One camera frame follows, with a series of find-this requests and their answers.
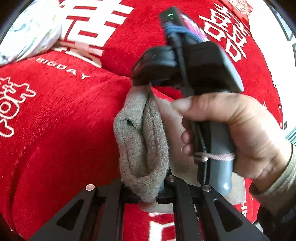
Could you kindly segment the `beige right sleeve forearm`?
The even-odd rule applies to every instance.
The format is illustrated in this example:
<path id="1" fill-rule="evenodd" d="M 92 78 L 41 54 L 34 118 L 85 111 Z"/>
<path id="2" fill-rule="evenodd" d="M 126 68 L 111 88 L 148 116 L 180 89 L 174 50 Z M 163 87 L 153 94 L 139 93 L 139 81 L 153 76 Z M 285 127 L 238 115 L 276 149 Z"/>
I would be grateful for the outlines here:
<path id="1" fill-rule="evenodd" d="M 272 216 L 287 214 L 295 206 L 295 146 L 292 145 L 287 167 L 270 187 L 260 191 L 252 183 L 249 190 L 260 206 L 267 209 Z"/>

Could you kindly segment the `person's right hand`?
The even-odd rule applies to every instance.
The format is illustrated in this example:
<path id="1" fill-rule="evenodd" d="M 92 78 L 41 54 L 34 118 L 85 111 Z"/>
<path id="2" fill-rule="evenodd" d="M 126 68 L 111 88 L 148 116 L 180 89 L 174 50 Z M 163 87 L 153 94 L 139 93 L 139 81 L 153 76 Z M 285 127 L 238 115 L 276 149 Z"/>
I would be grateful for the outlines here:
<path id="1" fill-rule="evenodd" d="M 235 173 L 252 179 L 260 192 L 273 185 L 286 169 L 292 144 L 282 135 L 273 115 L 256 99 L 220 92 L 177 99 L 171 105 L 183 116 L 185 155 L 194 153 L 190 121 L 215 121 L 229 127 L 236 146 Z"/>

